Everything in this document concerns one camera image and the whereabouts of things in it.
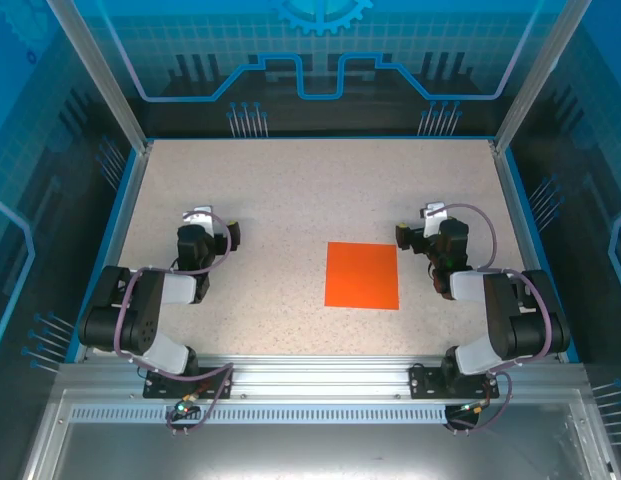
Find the orange paper sheet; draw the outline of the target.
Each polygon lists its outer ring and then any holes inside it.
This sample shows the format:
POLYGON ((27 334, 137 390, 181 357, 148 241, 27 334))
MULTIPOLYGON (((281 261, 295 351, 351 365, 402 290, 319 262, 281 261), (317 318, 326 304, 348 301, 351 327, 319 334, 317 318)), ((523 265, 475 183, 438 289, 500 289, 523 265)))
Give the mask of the orange paper sheet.
POLYGON ((390 244, 329 242, 324 305, 398 310, 397 248, 390 244))

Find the steel sheet tray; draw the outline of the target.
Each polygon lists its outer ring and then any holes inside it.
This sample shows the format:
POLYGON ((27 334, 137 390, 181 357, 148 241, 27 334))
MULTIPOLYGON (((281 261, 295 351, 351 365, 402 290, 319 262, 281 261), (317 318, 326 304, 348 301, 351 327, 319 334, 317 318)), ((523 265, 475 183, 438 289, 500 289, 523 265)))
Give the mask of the steel sheet tray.
POLYGON ((241 420, 189 435, 66 409, 41 429, 21 480, 621 480, 621 463, 578 406, 513 406, 473 433, 241 420))

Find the blue table border trim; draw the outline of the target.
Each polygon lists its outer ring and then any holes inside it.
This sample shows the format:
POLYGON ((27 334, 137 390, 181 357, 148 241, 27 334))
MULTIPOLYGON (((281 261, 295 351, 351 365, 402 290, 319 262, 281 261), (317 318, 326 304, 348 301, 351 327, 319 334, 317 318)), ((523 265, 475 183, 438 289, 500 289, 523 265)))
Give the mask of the blue table border trim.
POLYGON ((164 331, 203 354, 428 355, 485 330, 480 306, 442 299, 425 258, 397 253, 396 309, 325 302, 333 242, 390 245, 430 201, 470 227, 472 264, 547 261, 512 154, 484 138, 158 139, 131 156, 97 264, 166 267, 183 212, 237 221, 239 249, 198 306, 171 306, 164 331))

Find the aluminium mounting beam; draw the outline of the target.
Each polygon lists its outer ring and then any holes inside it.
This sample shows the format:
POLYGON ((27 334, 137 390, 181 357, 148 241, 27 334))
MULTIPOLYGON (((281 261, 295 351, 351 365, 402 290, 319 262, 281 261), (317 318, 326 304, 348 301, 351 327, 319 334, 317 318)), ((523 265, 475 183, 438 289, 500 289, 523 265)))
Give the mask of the aluminium mounting beam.
MULTIPOLYGON (((234 366, 233 403, 407 403, 408 370, 437 366, 438 356, 202 355, 204 367, 234 366)), ((586 370, 578 363, 546 359, 508 371, 516 404, 568 404, 592 398, 586 370)), ((93 354, 60 367, 55 397, 83 403, 141 399, 134 365, 113 355, 93 354)))

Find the aluminium side rail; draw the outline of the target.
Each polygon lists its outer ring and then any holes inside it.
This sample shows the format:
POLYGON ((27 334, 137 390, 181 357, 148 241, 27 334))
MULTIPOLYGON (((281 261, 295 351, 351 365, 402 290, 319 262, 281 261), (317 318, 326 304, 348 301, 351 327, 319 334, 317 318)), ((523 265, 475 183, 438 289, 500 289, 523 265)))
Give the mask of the aluminium side rail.
POLYGON ((86 312, 102 269, 107 265, 116 265, 121 257, 127 231, 150 158, 151 147, 152 145, 149 145, 145 153, 138 153, 132 150, 127 161, 87 285, 77 319, 76 333, 79 333, 80 322, 86 312))
POLYGON ((528 195, 511 149, 507 147, 504 152, 495 153, 494 163, 523 265, 526 270, 541 269, 548 274, 559 302, 560 311, 563 311, 563 305, 542 245, 541 236, 533 219, 528 195))

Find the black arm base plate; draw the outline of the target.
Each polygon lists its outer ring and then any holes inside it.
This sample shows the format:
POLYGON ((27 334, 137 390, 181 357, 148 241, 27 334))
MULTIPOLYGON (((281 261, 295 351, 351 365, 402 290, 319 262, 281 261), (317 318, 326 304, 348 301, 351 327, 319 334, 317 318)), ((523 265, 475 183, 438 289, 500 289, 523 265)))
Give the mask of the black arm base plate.
POLYGON ((148 372, 143 387, 145 399, 182 399, 189 394, 196 394, 199 399, 212 400, 221 390, 220 399, 229 399, 233 376, 225 378, 226 372, 194 382, 182 382, 165 378, 157 373, 148 372))
POLYGON ((427 367, 414 364, 408 370, 408 385, 413 400, 421 399, 498 399, 497 384, 492 385, 485 374, 461 375, 446 372, 441 366, 427 367))

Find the aluminium corner post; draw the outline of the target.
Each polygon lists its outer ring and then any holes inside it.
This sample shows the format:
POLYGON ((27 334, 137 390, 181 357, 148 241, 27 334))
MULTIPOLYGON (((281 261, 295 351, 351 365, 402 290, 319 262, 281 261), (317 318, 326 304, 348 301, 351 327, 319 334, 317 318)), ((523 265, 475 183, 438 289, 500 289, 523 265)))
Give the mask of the aluminium corner post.
POLYGON ((556 67, 592 0, 566 0, 493 142, 493 153, 504 156, 532 105, 556 67))
POLYGON ((73 0, 46 0, 132 148, 145 154, 146 136, 73 0))

